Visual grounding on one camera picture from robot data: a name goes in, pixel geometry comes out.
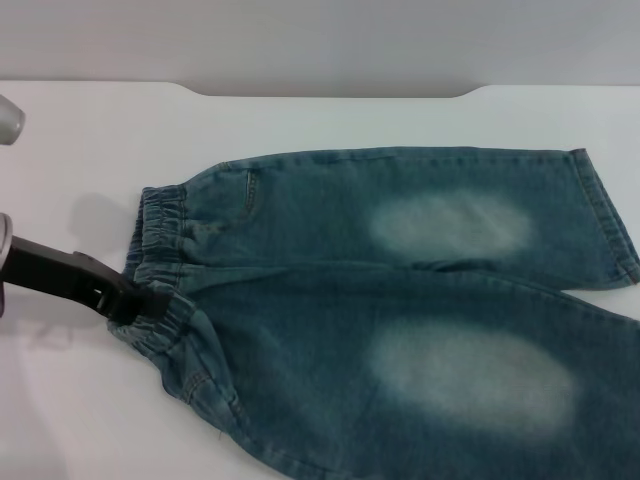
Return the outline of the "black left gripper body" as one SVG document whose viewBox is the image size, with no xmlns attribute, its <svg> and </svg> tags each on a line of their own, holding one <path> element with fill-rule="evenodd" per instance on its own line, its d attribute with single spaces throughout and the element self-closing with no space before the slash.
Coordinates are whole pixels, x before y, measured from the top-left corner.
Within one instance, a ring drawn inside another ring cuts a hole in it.
<svg viewBox="0 0 640 480">
<path fill-rule="evenodd" d="M 6 283 L 71 300 L 111 318 L 124 311 L 125 278 L 94 258 L 14 236 L 4 260 Z"/>
</svg>

